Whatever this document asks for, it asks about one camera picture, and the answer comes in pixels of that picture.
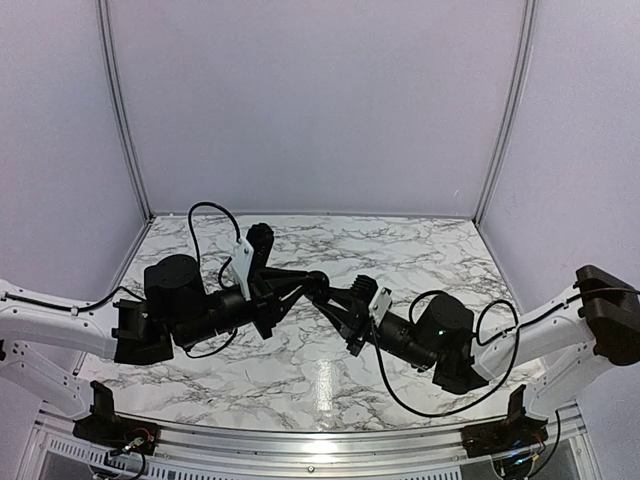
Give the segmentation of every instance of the enclosure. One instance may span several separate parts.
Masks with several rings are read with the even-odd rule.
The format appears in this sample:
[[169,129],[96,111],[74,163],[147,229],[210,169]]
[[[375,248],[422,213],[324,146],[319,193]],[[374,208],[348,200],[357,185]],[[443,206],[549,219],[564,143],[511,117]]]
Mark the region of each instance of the enclosure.
[[[273,266],[340,288],[368,275],[404,317],[434,289],[476,319],[500,298],[524,315],[587,264],[638,287],[638,25],[640,5],[621,0],[4,2],[0,278],[83,300],[141,294],[145,268],[193,255],[186,214],[213,201],[244,233],[271,226]],[[232,225],[203,208],[195,230],[214,290]],[[499,478],[489,457],[467,458],[460,429],[504,416],[559,358],[424,419],[389,396],[374,348],[351,355],[305,301],[272,338],[246,326],[206,360],[37,348],[109,386],[119,412],[160,422],[142,478],[166,479]],[[455,396],[430,371],[384,363],[421,411],[489,388]],[[613,368],[559,410],[538,478],[636,478],[638,371]],[[91,478],[82,463],[104,452],[0,385],[0,476]],[[548,431],[550,450],[553,417]]]

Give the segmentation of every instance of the white arm segment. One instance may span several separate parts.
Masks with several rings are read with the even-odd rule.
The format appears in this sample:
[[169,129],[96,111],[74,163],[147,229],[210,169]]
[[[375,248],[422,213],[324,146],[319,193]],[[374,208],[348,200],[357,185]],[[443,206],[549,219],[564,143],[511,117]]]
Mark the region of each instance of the white arm segment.
[[546,420],[596,378],[614,368],[605,357],[593,353],[595,343],[567,348],[543,376],[527,385],[523,404],[528,417]]
[[117,339],[111,333],[118,327],[118,309],[108,303],[90,312],[65,312],[11,300],[7,294],[70,307],[89,303],[31,292],[0,280],[0,377],[46,400],[73,420],[87,417],[93,402],[89,382],[40,355],[31,342],[113,359]]
[[6,298],[7,293],[71,307],[89,305],[88,302],[31,292],[0,280],[0,339],[56,345],[108,359],[115,356],[117,339],[111,332],[118,327],[118,309],[111,303],[74,314],[10,300]]
[[[520,325],[538,318],[549,311],[558,303],[578,294],[573,287],[536,310],[520,317]],[[578,316],[578,310],[582,307],[582,301],[577,300],[562,308],[539,323],[520,330],[520,343],[518,345],[518,357],[516,366],[530,362],[553,352],[563,350],[570,345],[591,342],[595,338],[584,318]],[[481,339],[486,341],[497,331],[504,327],[496,328],[491,332],[481,332]],[[515,330],[493,341],[491,344],[481,347],[473,342],[471,355],[475,357],[473,369],[485,380],[499,378],[507,370],[513,346],[515,343]]]
[[[520,329],[516,365],[564,350],[562,357],[525,389],[524,407],[531,418],[546,420],[580,390],[614,367],[607,358],[593,352],[595,337],[586,320],[578,315],[582,301],[566,303],[578,293],[573,287],[567,288],[549,303],[520,318],[520,325],[525,325],[558,303],[565,304],[539,323]],[[486,341],[499,330],[481,334],[482,338]],[[499,378],[507,370],[513,355],[515,333],[512,330],[484,347],[473,343],[473,369],[485,380]]]
[[0,377],[46,400],[72,420],[89,416],[93,389],[87,380],[71,376],[29,343],[5,339],[3,351]]

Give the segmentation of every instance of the black mounting bracket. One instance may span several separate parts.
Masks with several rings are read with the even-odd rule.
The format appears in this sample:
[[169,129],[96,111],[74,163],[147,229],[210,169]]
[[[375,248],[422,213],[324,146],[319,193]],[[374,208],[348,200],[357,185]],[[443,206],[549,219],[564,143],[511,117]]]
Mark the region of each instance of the black mounting bracket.
[[462,429],[462,446],[469,458],[524,448],[549,438],[546,420],[527,417],[523,406],[525,388],[525,385],[521,385],[509,397],[507,418]]
[[91,382],[93,405],[91,415],[75,422],[73,436],[99,445],[121,449],[137,437],[145,443],[137,451],[153,455],[160,427],[156,423],[116,415],[113,392],[99,382]]

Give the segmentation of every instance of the cable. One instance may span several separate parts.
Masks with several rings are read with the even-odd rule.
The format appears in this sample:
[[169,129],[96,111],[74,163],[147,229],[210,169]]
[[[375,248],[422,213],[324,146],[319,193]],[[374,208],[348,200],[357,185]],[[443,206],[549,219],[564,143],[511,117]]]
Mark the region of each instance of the cable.
[[240,226],[238,225],[238,221],[236,220],[236,218],[233,216],[233,214],[227,210],[226,208],[224,208],[222,205],[218,205],[217,203],[213,203],[213,202],[198,202],[195,205],[193,205],[190,209],[189,209],[189,213],[187,214],[187,222],[189,223],[189,231],[191,232],[191,238],[193,239],[193,245],[196,249],[196,260],[198,262],[198,269],[200,269],[200,245],[198,245],[198,239],[196,238],[196,232],[193,228],[193,212],[200,208],[200,207],[211,207],[211,208],[215,208],[219,211],[221,211],[222,213],[224,213],[227,218],[229,220],[231,220],[231,223],[233,224],[233,228],[236,231],[236,242],[240,242],[242,236],[240,235]]
[[[224,213],[227,216],[227,218],[231,220],[231,223],[233,224],[233,228],[236,232],[236,242],[240,243],[240,241],[242,240],[242,235],[240,234],[240,226],[238,225],[238,221],[229,210],[224,208],[222,205],[218,205],[217,203],[214,203],[214,202],[198,202],[195,205],[193,205],[189,209],[189,213],[187,214],[187,222],[189,223],[189,232],[191,233],[191,239],[193,240],[193,245],[196,250],[196,261],[198,262],[198,270],[201,269],[200,245],[198,244],[198,237],[196,236],[196,231],[193,228],[193,212],[200,207],[211,207]],[[218,271],[218,284],[220,285],[220,288],[222,288],[223,290],[228,290],[229,288],[231,288],[230,286],[225,285],[222,280],[222,275],[224,274],[224,271],[227,269],[227,267],[231,263],[231,259],[232,257],[229,257],[227,260],[225,260],[225,262],[222,264],[222,267],[220,267],[220,270]],[[217,348],[212,352],[205,353],[203,355],[191,355],[188,351],[185,350],[185,354],[187,355],[187,357],[192,359],[211,357],[213,355],[216,355],[217,353],[220,353],[222,350],[224,350],[229,345],[231,345],[231,342],[233,342],[237,334],[238,334],[238,329],[234,329],[231,332],[231,337],[229,337],[229,339],[221,347]]]
[[[518,330],[521,330],[523,328],[528,328],[528,327],[531,327],[533,325],[536,325],[536,324],[540,323],[542,320],[544,320],[545,318],[547,318],[552,313],[555,313],[558,310],[561,310],[561,309],[565,308],[566,305],[569,305],[570,303],[575,302],[579,298],[587,297],[589,295],[594,295],[596,293],[616,293],[616,292],[618,292],[618,293],[633,293],[633,294],[636,294],[636,295],[640,295],[640,290],[636,290],[634,288],[622,288],[622,287],[603,287],[603,288],[596,288],[594,290],[590,290],[590,291],[584,292],[584,293],[580,292],[580,293],[577,293],[577,294],[569,297],[565,302],[560,302],[560,303],[554,305],[553,307],[551,307],[546,312],[538,315],[533,320],[530,320],[530,321],[528,321],[526,323],[523,323],[519,327],[506,328],[506,329],[502,330],[501,332],[496,333],[493,337],[491,337],[489,340],[487,340],[486,342],[484,342],[482,344],[478,341],[478,345],[480,345],[481,347],[487,346],[487,345],[493,343],[498,338],[502,337],[503,335],[506,335],[507,333],[515,330],[516,328]],[[478,321],[478,327],[476,328],[476,331],[477,331],[476,340],[478,338],[478,334],[480,333],[479,326],[480,326],[480,321]]]
[[231,263],[231,257],[225,260],[225,262],[222,264],[222,267],[220,267],[220,270],[218,271],[218,285],[220,285],[220,288],[223,290],[229,290],[231,288],[230,285],[225,285],[224,282],[222,281],[222,274],[227,269],[230,263]]
[[509,310],[511,310],[511,314],[513,315],[513,318],[517,319],[518,318],[518,313],[516,312],[515,307],[513,306],[513,304],[509,301],[509,300],[504,300],[504,299],[499,299],[499,300],[494,300],[493,302],[491,302],[489,305],[487,305],[486,307],[484,307],[484,310],[482,310],[482,313],[480,314],[480,317],[478,318],[478,324],[476,325],[476,342],[478,343],[479,346],[484,347],[486,345],[489,345],[491,342],[493,342],[496,338],[502,336],[502,334],[504,332],[506,332],[507,330],[511,331],[514,328],[518,327],[518,321],[516,320],[515,325],[513,327],[510,327],[510,329],[507,330],[503,330],[500,333],[497,333],[496,335],[494,335],[493,337],[491,337],[489,340],[487,340],[486,342],[482,342],[480,341],[480,327],[482,325],[482,321],[484,320],[485,315],[487,314],[487,312],[489,310],[491,310],[493,307],[495,307],[496,305],[506,305],[507,307],[509,307]]
[[413,320],[413,309],[416,308],[418,302],[420,302],[423,298],[427,298],[431,295],[447,295],[447,292],[443,292],[442,290],[429,290],[428,292],[421,293],[416,298],[414,298],[413,302],[411,302],[411,306],[409,307],[409,321],[414,325],[416,322]]
[[556,410],[556,420],[558,422],[558,433],[556,435],[556,443],[553,444],[553,448],[551,449],[549,456],[544,460],[544,462],[542,462],[542,465],[540,465],[540,468],[538,468],[538,470],[536,470],[531,475],[529,475],[529,478],[533,478],[536,475],[538,475],[542,471],[542,469],[549,464],[549,462],[551,461],[551,458],[553,458],[553,454],[556,453],[556,451],[558,450],[558,445],[560,445],[560,436],[562,435],[562,420],[560,420],[560,412],[558,410]]
[[[149,432],[146,429],[136,429],[136,430],[145,430],[147,432],[147,435],[150,437],[151,434],[149,434]],[[123,442],[123,443],[127,443],[126,440],[109,440],[110,442]],[[131,450],[132,452],[137,453],[138,455],[140,455],[142,457],[142,466],[140,467],[140,470],[138,471],[138,473],[136,473],[133,477],[126,477],[124,476],[123,473],[119,473],[118,475],[108,475],[107,473],[103,473],[103,472],[96,472],[95,470],[93,470],[93,467],[91,466],[91,463],[87,460],[87,468],[89,469],[89,471],[91,472],[91,475],[93,478],[99,478],[99,479],[104,479],[104,480],[138,480],[142,477],[142,475],[144,475],[144,471],[147,468],[147,457],[144,455],[144,453],[142,453],[141,451],[139,451],[138,449],[133,449]],[[105,460],[104,460],[104,464],[108,467],[112,467],[111,465],[109,465],[107,463],[107,456],[105,455]]]
[[135,476],[129,478],[128,480],[138,480],[139,478],[142,477],[142,475],[144,475],[144,471],[147,468],[147,457],[145,457],[144,453],[142,452],[137,452],[137,453],[139,453],[140,456],[142,457],[142,466],[140,467],[140,471],[138,471],[138,473]]
[[[127,287],[120,286],[120,287],[117,287],[112,292],[110,292],[103,299],[98,300],[96,303],[92,303],[92,304],[86,305],[84,307],[78,307],[77,308],[78,313],[89,312],[91,310],[95,310],[96,308],[103,306],[105,303],[107,303],[109,300],[111,300],[115,296],[115,294],[118,293],[119,291],[126,292],[129,295],[131,295],[132,297],[140,300],[141,302],[145,301],[144,297],[141,297],[140,295],[137,295],[137,294],[133,293]],[[51,302],[45,302],[43,300],[37,300],[35,298],[23,297],[21,295],[14,295],[13,293],[6,293],[5,294],[5,298],[8,298],[9,300],[15,300],[17,302],[28,303],[30,305],[37,305],[39,307],[51,308],[52,310],[59,310],[59,311],[62,311],[62,312],[71,312],[76,308],[76,307],[69,307],[69,306],[66,306],[66,305],[59,305],[59,304],[51,303]]]
[[187,351],[185,350],[185,352],[184,352],[184,353],[187,355],[187,357],[189,357],[189,358],[193,358],[193,359],[199,359],[199,358],[212,357],[213,355],[215,355],[215,354],[217,354],[217,353],[220,353],[222,350],[224,350],[224,349],[225,349],[225,348],[227,348],[229,345],[231,345],[231,342],[233,342],[233,340],[236,338],[236,335],[238,335],[238,329],[237,329],[237,328],[236,328],[236,329],[234,329],[234,330],[231,332],[231,336],[227,339],[227,341],[226,341],[226,342],[224,342],[224,344],[223,344],[221,347],[219,347],[219,348],[215,349],[213,352],[205,353],[205,354],[203,354],[203,355],[191,355],[189,352],[187,352]]
[[[516,322],[516,324],[518,323],[517,315],[514,316],[514,321]],[[482,397],[478,398],[477,400],[474,400],[473,402],[469,403],[468,405],[465,405],[465,406],[460,407],[460,408],[456,408],[454,410],[450,410],[448,412],[444,412],[444,413],[424,413],[424,412],[420,412],[420,411],[410,407],[409,405],[404,403],[402,400],[400,400],[400,398],[398,398],[396,393],[393,391],[393,388],[391,388],[391,384],[389,383],[389,379],[387,378],[387,373],[384,370],[384,362],[382,361],[382,353],[380,352],[380,346],[378,345],[378,339],[377,339],[378,334],[376,332],[375,321],[373,320],[373,318],[371,319],[371,332],[372,332],[371,336],[373,337],[373,345],[376,348],[376,356],[378,357],[378,366],[380,367],[380,375],[382,376],[382,381],[383,381],[384,386],[386,387],[387,391],[389,392],[389,395],[391,395],[391,398],[393,398],[396,401],[396,403],[398,405],[400,405],[402,408],[404,408],[405,410],[413,413],[414,415],[418,415],[419,417],[424,417],[424,418],[443,418],[443,417],[448,417],[448,416],[451,416],[451,415],[455,415],[457,413],[464,412],[465,410],[468,410],[471,407],[475,407],[479,403],[482,403],[487,398],[489,398],[491,395],[496,393],[505,384],[505,382],[509,378],[509,375],[511,375],[511,371],[513,370],[513,367],[516,364],[516,359],[517,359],[517,356],[518,356],[518,348],[520,346],[520,329],[517,329],[516,330],[515,343],[513,345],[513,355],[511,356],[511,361],[509,362],[509,366],[507,367],[507,371],[505,372],[505,374],[502,377],[502,379],[497,383],[497,385],[495,387],[493,387],[489,392],[484,394]]]

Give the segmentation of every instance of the black joint housing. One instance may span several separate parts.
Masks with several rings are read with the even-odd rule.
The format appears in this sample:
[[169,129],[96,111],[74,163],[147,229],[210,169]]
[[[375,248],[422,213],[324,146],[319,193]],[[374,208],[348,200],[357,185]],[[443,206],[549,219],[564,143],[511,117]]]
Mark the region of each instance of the black joint housing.
[[[640,361],[640,302],[628,283],[586,265],[576,272],[576,288],[583,294],[578,315],[585,318],[596,337],[595,353],[617,366]],[[621,288],[629,292],[589,292],[601,288]]]

